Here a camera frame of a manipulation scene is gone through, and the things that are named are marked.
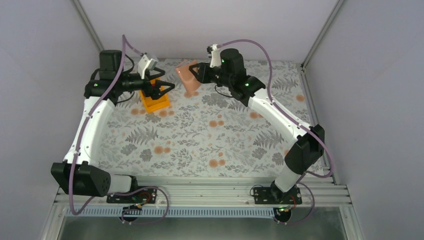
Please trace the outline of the tan leather card holder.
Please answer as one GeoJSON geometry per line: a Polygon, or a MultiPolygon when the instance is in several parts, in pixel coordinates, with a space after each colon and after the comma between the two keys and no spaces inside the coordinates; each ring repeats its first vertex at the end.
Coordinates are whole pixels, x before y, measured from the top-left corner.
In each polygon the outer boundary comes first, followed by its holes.
{"type": "Polygon", "coordinates": [[[192,96],[198,90],[198,88],[202,85],[200,82],[197,82],[193,75],[189,71],[189,66],[193,64],[197,64],[197,60],[189,61],[184,59],[181,63],[179,63],[175,71],[181,80],[185,90],[192,96]]]}

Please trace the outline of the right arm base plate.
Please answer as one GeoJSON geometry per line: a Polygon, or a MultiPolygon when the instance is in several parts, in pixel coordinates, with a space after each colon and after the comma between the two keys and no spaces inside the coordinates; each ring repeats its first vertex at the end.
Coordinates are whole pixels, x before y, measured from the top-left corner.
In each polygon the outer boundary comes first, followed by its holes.
{"type": "Polygon", "coordinates": [[[278,188],[256,186],[252,188],[251,195],[257,205],[294,205],[302,204],[300,189],[292,187],[287,192],[281,192],[278,188]]]}

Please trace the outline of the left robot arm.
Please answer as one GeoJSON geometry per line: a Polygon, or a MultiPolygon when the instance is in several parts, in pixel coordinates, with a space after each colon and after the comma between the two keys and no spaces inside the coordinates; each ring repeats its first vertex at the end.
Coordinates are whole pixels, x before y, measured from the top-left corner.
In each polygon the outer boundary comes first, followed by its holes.
{"type": "Polygon", "coordinates": [[[175,85],[159,80],[166,72],[156,65],[158,59],[143,53],[131,69],[124,71],[127,55],[120,50],[103,50],[96,69],[84,89],[84,108],[77,133],[62,162],[52,164],[50,172],[68,195],[104,197],[128,193],[134,189],[135,177],[112,174],[94,163],[100,159],[100,146],[107,123],[125,92],[141,91],[158,100],[175,85]]]}

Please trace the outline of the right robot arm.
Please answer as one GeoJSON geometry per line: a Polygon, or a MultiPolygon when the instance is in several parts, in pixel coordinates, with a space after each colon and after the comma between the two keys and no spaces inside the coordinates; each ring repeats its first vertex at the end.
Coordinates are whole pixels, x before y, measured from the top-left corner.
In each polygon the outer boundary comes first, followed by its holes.
{"type": "Polygon", "coordinates": [[[188,69],[202,84],[228,88],[230,95],[244,106],[262,115],[289,143],[284,166],[271,183],[271,192],[282,198],[295,187],[306,171],[324,154],[325,130],[311,126],[269,96],[269,89],[257,77],[247,74],[243,56],[235,48],[223,51],[208,49],[211,61],[200,62],[188,69]]]}

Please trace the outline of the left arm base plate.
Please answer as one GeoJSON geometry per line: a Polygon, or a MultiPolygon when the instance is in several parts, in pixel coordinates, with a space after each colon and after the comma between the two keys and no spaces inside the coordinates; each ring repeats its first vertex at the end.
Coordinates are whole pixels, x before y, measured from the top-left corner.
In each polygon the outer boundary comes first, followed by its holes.
{"type": "Polygon", "coordinates": [[[108,204],[155,204],[158,190],[149,188],[128,196],[110,195],[107,197],[108,204]]]}

